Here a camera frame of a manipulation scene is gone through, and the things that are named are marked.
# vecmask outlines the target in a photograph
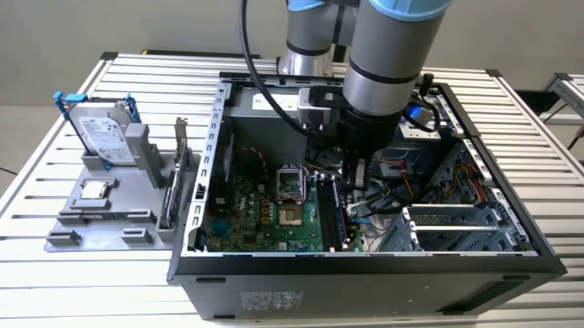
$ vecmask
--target power cable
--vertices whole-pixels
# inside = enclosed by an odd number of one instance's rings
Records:
[[[259,89],[267,103],[274,109],[275,113],[280,116],[282,120],[291,126],[291,128],[304,136],[310,136],[306,130],[302,129],[300,125],[294,121],[288,114],[283,111],[274,97],[271,96],[266,85],[263,84],[259,76],[258,70],[255,69],[254,61],[251,59],[251,51],[248,50],[248,40],[247,40],[247,0],[240,1],[240,11],[239,11],[239,37],[240,37],[240,47],[243,49],[243,57],[246,58],[246,64],[248,69],[248,74],[255,83],[255,87]]]

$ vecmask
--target ram slot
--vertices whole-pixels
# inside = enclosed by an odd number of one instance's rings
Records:
[[[335,190],[331,181],[319,180],[316,182],[316,195],[323,251],[330,249],[341,251],[342,243],[337,219]]]

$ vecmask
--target hard drive label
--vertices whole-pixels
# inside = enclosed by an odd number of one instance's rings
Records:
[[[117,122],[111,118],[92,117],[81,117],[79,121],[97,156],[111,164],[133,164],[133,156]]]

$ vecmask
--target robotic arm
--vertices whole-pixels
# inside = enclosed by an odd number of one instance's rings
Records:
[[[343,179],[363,188],[393,137],[451,0],[290,0],[280,74],[333,75],[331,44],[351,46],[341,112]]]

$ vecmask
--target black cable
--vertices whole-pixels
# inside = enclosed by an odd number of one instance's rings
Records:
[[[278,102],[271,97],[266,85],[259,79],[258,70],[255,70],[254,61],[251,59],[251,54],[248,50],[248,40],[247,40],[247,0],[240,1],[240,17],[239,17],[239,37],[240,37],[240,47],[243,49],[243,57],[246,58],[246,64],[248,69],[248,74],[255,82],[255,87],[259,89],[267,103],[274,109],[275,113],[280,116],[282,120],[291,126],[291,128],[302,135],[310,136],[310,133],[302,129],[300,125],[294,121],[288,114],[283,111]]]
[[[0,171],[4,171],[6,173],[9,173],[9,174],[13,174],[14,176],[18,175],[14,171],[10,171],[9,169],[4,169],[1,166],[0,166]]]
[[[556,109],[556,111],[548,116],[548,118],[545,118],[545,120],[542,120],[542,123],[546,123],[546,121],[549,121],[549,119],[553,117],[553,115],[556,115],[565,108],[565,106],[568,106],[568,104],[564,104],[558,109]]]
[[[572,139],[572,142],[570,142],[569,145],[568,145],[568,150],[570,150],[570,149],[576,146],[577,139],[580,139],[580,138],[578,138],[578,137],[574,137],[574,138]]]

